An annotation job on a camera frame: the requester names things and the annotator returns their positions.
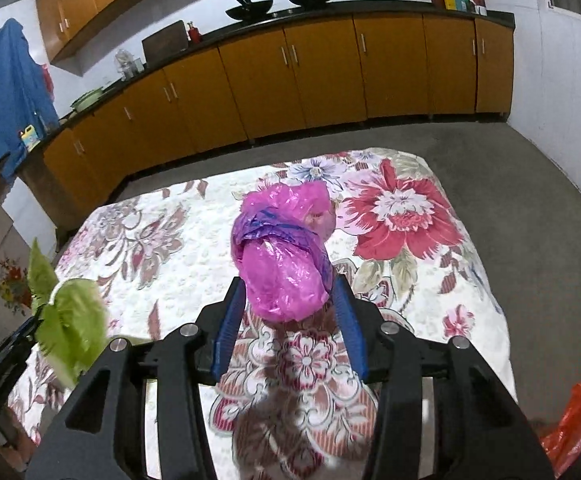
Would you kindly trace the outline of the olive green plastic bag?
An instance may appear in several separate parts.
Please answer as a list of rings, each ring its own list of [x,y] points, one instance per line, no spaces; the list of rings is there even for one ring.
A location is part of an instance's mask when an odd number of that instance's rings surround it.
[[[107,310],[97,284],[61,281],[38,244],[30,249],[28,286],[39,350],[66,388],[74,388],[107,344]]]

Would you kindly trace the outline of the purple pink plastic bag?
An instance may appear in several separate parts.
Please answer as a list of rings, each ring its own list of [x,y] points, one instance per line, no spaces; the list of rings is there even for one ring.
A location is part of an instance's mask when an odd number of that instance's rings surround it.
[[[322,181],[275,183],[244,196],[231,252],[255,315],[272,323],[300,322],[324,307],[333,288],[325,243],[335,226]]]

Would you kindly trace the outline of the red lined trash basket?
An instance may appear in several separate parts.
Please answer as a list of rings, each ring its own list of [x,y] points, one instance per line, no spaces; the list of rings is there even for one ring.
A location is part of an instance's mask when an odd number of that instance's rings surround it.
[[[540,441],[552,464],[554,477],[566,478],[567,471],[581,458],[581,382],[572,387],[560,421]]]

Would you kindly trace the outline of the lower orange kitchen cabinets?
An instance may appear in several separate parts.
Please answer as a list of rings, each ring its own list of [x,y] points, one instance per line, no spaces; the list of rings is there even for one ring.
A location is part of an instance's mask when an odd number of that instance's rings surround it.
[[[73,230],[135,174],[269,136],[374,119],[506,117],[514,15],[389,0],[223,28],[74,115],[20,166]]]

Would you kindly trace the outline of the floral tablecloth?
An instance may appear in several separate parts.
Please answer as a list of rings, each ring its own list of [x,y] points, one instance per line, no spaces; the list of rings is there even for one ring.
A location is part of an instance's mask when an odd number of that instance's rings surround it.
[[[244,198],[307,183],[329,194],[337,219],[327,254],[357,298],[419,338],[470,340],[514,387],[505,314],[466,226],[427,162],[390,148],[277,162],[100,207],[57,276],[98,285],[110,336],[159,340],[228,291]],[[379,390],[353,372],[330,307],[283,325],[246,313],[228,371],[199,396],[219,478],[361,477]]]

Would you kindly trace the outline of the blue hanging cloth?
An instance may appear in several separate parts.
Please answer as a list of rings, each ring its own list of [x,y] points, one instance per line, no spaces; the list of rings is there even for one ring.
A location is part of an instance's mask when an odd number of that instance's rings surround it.
[[[22,25],[10,18],[0,28],[0,162],[10,180],[25,160],[20,133],[31,126],[41,138],[59,126],[48,69],[30,55]]]

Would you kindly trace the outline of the green basin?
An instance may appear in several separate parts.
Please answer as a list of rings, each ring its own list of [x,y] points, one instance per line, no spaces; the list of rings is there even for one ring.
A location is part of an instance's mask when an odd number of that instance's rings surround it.
[[[96,103],[103,94],[104,90],[102,87],[84,92],[82,96],[79,96],[71,103],[71,108],[74,112],[81,113]]]

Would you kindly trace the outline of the glass jar on counter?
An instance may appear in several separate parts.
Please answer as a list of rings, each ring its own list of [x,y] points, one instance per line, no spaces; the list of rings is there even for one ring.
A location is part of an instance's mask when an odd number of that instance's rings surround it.
[[[130,80],[138,76],[144,70],[144,64],[140,58],[127,51],[119,49],[115,54],[115,64],[123,80]]]

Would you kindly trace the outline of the dark wooden cutting board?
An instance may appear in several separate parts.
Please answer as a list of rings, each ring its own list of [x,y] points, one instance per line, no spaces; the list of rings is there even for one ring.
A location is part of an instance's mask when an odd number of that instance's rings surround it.
[[[188,36],[183,21],[176,21],[142,40],[146,65],[155,66],[188,48]]]

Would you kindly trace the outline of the small red bottle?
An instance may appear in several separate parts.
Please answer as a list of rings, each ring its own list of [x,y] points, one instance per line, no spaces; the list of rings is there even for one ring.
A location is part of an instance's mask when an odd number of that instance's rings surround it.
[[[202,42],[202,34],[193,22],[187,23],[187,34],[192,44],[200,44]]]

